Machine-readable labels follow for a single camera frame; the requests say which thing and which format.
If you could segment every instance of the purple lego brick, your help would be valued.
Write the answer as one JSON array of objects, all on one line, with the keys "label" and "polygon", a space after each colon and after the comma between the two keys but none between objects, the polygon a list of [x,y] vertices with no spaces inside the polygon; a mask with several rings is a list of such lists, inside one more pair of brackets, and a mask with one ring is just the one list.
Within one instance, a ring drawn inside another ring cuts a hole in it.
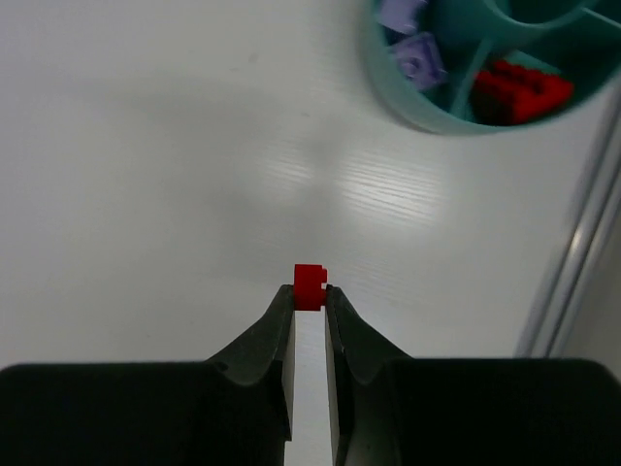
[{"label": "purple lego brick", "polygon": [[430,32],[408,37],[392,46],[390,51],[416,89],[428,90],[446,80],[438,45]]},{"label": "purple lego brick", "polygon": [[428,0],[383,0],[379,7],[379,24],[402,34],[414,34],[418,29],[416,15]]}]

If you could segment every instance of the red block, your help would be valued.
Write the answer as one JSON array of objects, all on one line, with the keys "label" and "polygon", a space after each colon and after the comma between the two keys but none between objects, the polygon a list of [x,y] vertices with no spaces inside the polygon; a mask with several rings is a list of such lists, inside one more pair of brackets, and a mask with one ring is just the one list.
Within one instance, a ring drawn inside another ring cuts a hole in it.
[{"label": "red block", "polygon": [[489,124],[522,124],[543,117],[566,104],[573,83],[539,70],[506,61],[494,63],[474,80],[474,114]]},{"label": "red block", "polygon": [[320,311],[326,304],[328,271],[321,265],[296,264],[293,272],[293,299],[296,311]]}]

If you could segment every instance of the teal bowl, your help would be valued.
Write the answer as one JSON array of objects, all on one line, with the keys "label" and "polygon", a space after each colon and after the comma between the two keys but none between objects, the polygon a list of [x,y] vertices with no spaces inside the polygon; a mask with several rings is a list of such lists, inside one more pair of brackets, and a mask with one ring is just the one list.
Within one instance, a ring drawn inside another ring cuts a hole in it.
[{"label": "teal bowl", "polygon": [[[532,126],[569,112],[613,79],[621,65],[621,0],[430,0],[417,19],[437,39],[446,83],[419,92],[390,54],[367,3],[363,56],[377,95],[414,126],[436,133],[480,134]],[[476,74],[503,58],[574,84],[562,110],[516,126],[477,121],[470,105]]]}]

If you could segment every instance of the white table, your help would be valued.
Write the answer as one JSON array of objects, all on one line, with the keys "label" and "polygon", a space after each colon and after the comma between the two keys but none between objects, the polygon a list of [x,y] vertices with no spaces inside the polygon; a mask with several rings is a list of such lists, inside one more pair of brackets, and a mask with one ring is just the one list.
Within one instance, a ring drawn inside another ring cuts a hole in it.
[{"label": "white table", "polygon": [[[0,367],[202,359],[293,264],[413,355],[512,355],[600,124],[395,121],[359,0],[0,6]],[[323,318],[298,315],[287,464],[329,464]]]}]

